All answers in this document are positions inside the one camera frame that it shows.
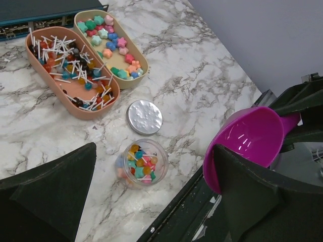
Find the jar lid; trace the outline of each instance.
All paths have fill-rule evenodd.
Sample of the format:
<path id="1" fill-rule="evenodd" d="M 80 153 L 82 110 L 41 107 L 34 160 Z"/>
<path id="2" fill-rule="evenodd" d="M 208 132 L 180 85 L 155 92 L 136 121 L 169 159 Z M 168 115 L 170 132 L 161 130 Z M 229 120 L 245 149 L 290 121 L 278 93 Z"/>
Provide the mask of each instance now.
<path id="1" fill-rule="evenodd" d="M 163 123 L 160 109 L 147 100 L 137 100 L 130 104 L 126 116 L 130 128 L 143 136 L 157 133 Z"/>

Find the marble countertop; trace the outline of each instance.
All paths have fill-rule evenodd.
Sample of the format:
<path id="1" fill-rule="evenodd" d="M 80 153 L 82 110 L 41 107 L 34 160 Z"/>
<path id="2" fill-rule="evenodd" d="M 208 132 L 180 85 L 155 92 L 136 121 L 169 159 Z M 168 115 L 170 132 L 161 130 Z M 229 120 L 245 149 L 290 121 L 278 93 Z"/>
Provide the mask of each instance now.
<path id="1" fill-rule="evenodd" d="M 30 65 L 24 39 L 0 43 L 0 178 L 54 160 L 89 142 L 97 162 L 76 241 L 136 241 L 202 165 L 205 151 L 232 113 L 260 96 L 187 0 L 102 0 L 146 56 L 150 73 L 124 90 L 104 117 L 71 116 Z M 138 99 L 162 111 L 150 137 L 169 155 L 159 184 L 129 190 L 117 181 L 114 161 L 142 138 L 125 112 Z"/>

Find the pink scoop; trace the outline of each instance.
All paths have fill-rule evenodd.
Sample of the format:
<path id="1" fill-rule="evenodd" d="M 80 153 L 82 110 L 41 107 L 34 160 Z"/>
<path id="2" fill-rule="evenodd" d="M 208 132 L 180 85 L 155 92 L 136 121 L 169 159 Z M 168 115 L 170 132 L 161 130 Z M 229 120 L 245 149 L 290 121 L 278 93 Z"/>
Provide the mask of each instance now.
<path id="1" fill-rule="evenodd" d="M 242 157 L 268 167 L 278 155 L 284 137 L 299 121 L 298 113 L 279 117 L 268 107 L 247 108 L 231 115 L 206 151 L 203 174 L 207 185 L 216 193 L 221 193 L 213 161 L 215 144 L 222 144 Z"/>

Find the jar filled with candy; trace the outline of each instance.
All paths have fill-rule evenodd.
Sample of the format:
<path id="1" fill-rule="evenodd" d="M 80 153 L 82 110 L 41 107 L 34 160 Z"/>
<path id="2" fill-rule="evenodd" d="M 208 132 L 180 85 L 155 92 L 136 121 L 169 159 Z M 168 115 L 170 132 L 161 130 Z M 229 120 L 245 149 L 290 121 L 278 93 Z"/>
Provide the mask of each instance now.
<path id="1" fill-rule="evenodd" d="M 117 176 L 130 188 L 149 187 L 165 177 L 168 164 L 167 153 L 159 143 L 141 139 L 129 145 L 118 157 Z"/>

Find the beige tray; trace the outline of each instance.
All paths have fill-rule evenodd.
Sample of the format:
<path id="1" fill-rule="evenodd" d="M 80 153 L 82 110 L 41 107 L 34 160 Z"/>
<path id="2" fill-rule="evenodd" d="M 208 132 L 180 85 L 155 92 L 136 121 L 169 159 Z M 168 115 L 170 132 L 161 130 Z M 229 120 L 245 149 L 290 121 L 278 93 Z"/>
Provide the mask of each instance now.
<path id="1" fill-rule="evenodd" d="M 118 50 L 115 50 L 113 52 L 113 56 L 110 59 L 107 59 L 105 57 L 103 57 L 103 59 L 102 59 L 99 56 L 99 54 L 96 52 L 97 50 L 102 52 L 106 48 L 105 43 L 108 42 L 109 40 L 103 39 L 102 44 L 100 46 L 93 47 L 90 42 L 91 38 L 85 37 L 83 35 L 82 31 L 77 26 L 77 23 L 79 21 L 85 22 L 88 19 L 93 19 L 95 16 L 101 16 L 104 18 L 106 15 L 110 15 L 111 17 L 113 17 L 113 19 L 114 19 L 113 28 L 114 28 L 115 32 L 118 34 L 119 37 L 124 37 L 126 39 L 126 41 L 128 42 L 127 48 L 129 49 L 129 53 L 132 54 L 135 57 L 135 59 L 140 62 L 141 68 L 144 71 L 142 76 L 137 77 L 134 80 L 128 81 L 128 80 L 121 79 L 119 77 L 115 77 L 115 79 L 117 80 L 117 82 L 120 86 L 120 89 L 131 88 L 131 87 L 137 85 L 142 80 L 142 78 L 147 74 L 148 62 L 147 62 L 146 58 L 138 50 L 138 48 L 135 46 L 135 44 L 128 37 L 128 35 L 124 31 L 124 29 L 120 26 L 118 21 L 114 18 L 114 16 L 112 16 L 111 14 L 108 14 L 107 12 L 102 11 L 102 10 L 88 10 L 88 11 L 79 12 L 74 18 L 74 31 L 76 33 L 78 33 L 84 41 L 88 41 L 88 45 L 91 46 L 93 52 L 95 52 L 95 55 L 97 55 L 97 57 L 101 60 L 102 64 L 107 63 L 107 66 L 110 68 L 116 67 L 118 69 L 125 69 L 129 65 L 124 61 L 125 57 L 123 55 L 120 55 Z"/>
<path id="2" fill-rule="evenodd" d="M 49 27 L 45 29 L 40 29 L 32 32 L 33 36 L 36 39 L 42 39 L 41 36 L 45 36 L 46 38 L 52 39 L 51 35 L 57 36 L 59 39 L 64 39 L 67 36 L 67 39 L 76 39 L 75 43 L 77 44 L 78 48 L 82 48 L 85 44 L 84 52 L 87 52 L 90 55 L 90 58 L 93 58 L 96 67 L 101 67 L 101 60 L 94 55 L 92 52 L 92 48 L 89 48 L 88 43 L 83 41 L 82 38 L 74 31 L 64 28 L 64 27 Z M 91 89 L 89 91 L 84 89 L 84 86 L 80 85 L 77 81 L 72 81 L 72 83 L 64 83 L 55 81 L 51 75 L 45 70 L 45 68 L 40 64 L 37 58 L 33 55 L 33 53 L 29 50 L 28 46 L 31 45 L 31 38 L 30 34 L 27 36 L 25 40 L 25 45 L 27 49 L 27 56 L 34 67 L 34 69 L 39 73 L 39 75 L 44 79 L 50 89 L 55 93 L 57 98 L 62 102 L 68 112 L 83 120 L 90 120 L 101 116 L 102 114 L 106 113 L 111 109 L 111 107 L 115 104 L 116 100 L 119 98 L 120 89 L 118 83 L 113 78 L 111 81 L 111 89 L 113 92 L 113 96 L 115 97 L 114 100 L 109 103 L 106 107 L 97 110 L 97 111 L 84 111 L 76 107 L 64 94 L 64 92 L 60 89 L 60 84 L 62 88 L 67 91 L 68 95 L 71 97 L 80 97 L 83 100 L 89 100 L 93 96 L 96 95 L 96 91 Z M 107 70 L 107 68 L 103 68 L 101 70 L 103 76 L 110 77 L 111 73 Z"/>

